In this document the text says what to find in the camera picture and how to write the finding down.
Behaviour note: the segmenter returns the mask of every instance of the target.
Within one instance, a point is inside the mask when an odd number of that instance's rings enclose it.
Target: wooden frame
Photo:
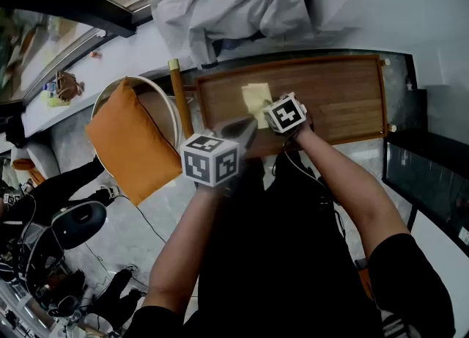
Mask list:
[[[216,81],[220,78],[236,78],[237,76],[242,76],[245,74],[249,74],[252,72],[257,71],[268,71],[272,69],[279,69],[281,67],[288,67],[292,65],[304,65],[304,64],[312,64],[317,65],[321,63],[331,63],[331,62],[350,62],[350,61],[373,61],[374,65],[376,66],[377,72],[377,81],[379,83],[379,90],[380,90],[380,99],[381,99],[381,110],[382,110],[382,122],[383,126],[381,131],[373,132],[373,133],[365,133],[363,136],[351,136],[348,138],[342,138],[337,140],[328,141],[330,144],[343,144],[347,142],[354,142],[354,141],[362,141],[368,139],[377,139],[387,136],[388,134],[388,124],[386,119],[386,106],[385,106],[385,91],[384,91],[384,81],[383,81],[383,72],[381,70],[382,63],[380,61],[379,55],[346,55],[346,56],[320,56],[320,57],[312,57],[312,58],[302,58],[302,59],[291,59],[291,60],[284,60],[278,62],[269,62],[260,65],[252,65],[247,67],[242,67],[236,70],[230,70],[222,73],[216,73],[210,76],[202,76],[196,78],[195,85],[196,85],[196,94],[199,99],[199,104],[201,107],[202,119],[204,121],[204,126],[206,128],[211,128],[214,126],[214,123],[211,123],[207,118],[207,107],[206,107],[206,100],[204,99],[204,92],[203,92],[203,85],[204,83]],[[272,153],[263,152],[263,153],[256,153],[250,154],[249,156],[265,156],[270,155]]]

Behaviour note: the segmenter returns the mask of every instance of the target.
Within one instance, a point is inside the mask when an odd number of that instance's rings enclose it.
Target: black shirt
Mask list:
[[[334,274],[311,262],[317,268],[313,279],[298,274],[299,283],[278,284],[267,292],[263,284],[238,295],[227,292],[223,295],[226,303],[217,309],[200,305],[184,325],[181,316],[162,307],[146,306],[135,313],[125,338],[285,334],[382,337],[380,313],[375,302],[366,297],[355,268],[343,258],[335,261]],[[383,241],[369,259],[369,275],[379,308],[400,316],[422,337],[454,335],[448,292],[412,236],[399,234]]]

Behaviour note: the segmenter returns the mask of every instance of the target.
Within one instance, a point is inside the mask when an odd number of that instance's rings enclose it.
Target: tiled floor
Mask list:
[[[403,109],[407,90],[405,76],[407,70],[404,57],[386,54],[391,66],[383,71],[387,99],[388,121],[403,121]],[[193,121],[195,129],[200,130],[199,113],[196,103],[193,104]],[[79,167],[93,159],[94,150],[84,133],[84,126],[89,122],[91,109],[86,109],[60,122],[50,129],[51,146],[56,154],[61,172]],[[383,140],[375,139],[364,142],[343,144],[336,147],[339,151],[359,163],[372,173],[378,180],[383,170]],[[302,154],[304,164],[310,164],[306,155]],[[273,180],[270,173],[275,157],[265,159],[265,185]],[[84,198],[99,188],[100,184],[111,183],[113,178],[104,172],[98,179],[79,190],[74,198]],[[410,215],[410,204],[388,187],[384,186],[405,222]],[[185,207],[195,191],[191,181],[177,179],[156,191],[143,201],[139,208],[151,223],[156,232],[167,240],[176,227]],[[341,207],[337,207],[344,221],[347,243],[353,259],[364,258],[363,248],[358,231]],[[155,258],[163,248],[164,242],[152,231],[140,212],[126,199],[118,198],[108,207],[108,218],[104,227],[85,245],[67,253],[72,268],[80,268],[86,274],[88,283],[100,293],[109,283],[110,278],[124,265],[132,263],[139,267],[136,280],[131,280],[128,289],[139,287],[145,290],[149,272]],[[190,316],[197,309],[197,289],[188,309]]]

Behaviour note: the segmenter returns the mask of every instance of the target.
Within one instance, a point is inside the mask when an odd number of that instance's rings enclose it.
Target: person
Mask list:
[[[70,197],[103,171],[103,165],[95,157],[92,162],[77,169],[47,179],[13,205],[6,206],[0,199],[0,278],[6,282],[15,279],[12,251],[25,225],[32,220],[50,226],[53,216],[70,204]],[[116,186],[102,186],[88,198],[109,206],[118,193]]]
[[[298,152],[277,157],[266,191],[259,159],[246,161],[231,198],[199,186],[153,265],[125,338],[383,337],[379,309],[420,337],[453,336],[448,292],[380,184],[309,126],[295,140],[328,189]],[[338,229],[332,196],[358,228],[374,300]],[[198,277],[199,310],[183,323]]]
[[[109,334],[121,328],[132,317],[137,303],[146,294],[133,288],[123,298],[120,295],[137,270],[135,265],[129,265],[116,273],[104,294],[88,309],[88,315],[84,319],[85,325]]]

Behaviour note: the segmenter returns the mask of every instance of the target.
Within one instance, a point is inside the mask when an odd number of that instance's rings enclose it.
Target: gray cloth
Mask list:
[[[217,61],[215,40],[312,34],[303,0],[154,0],[152,14],[171,55],[198,68]]]

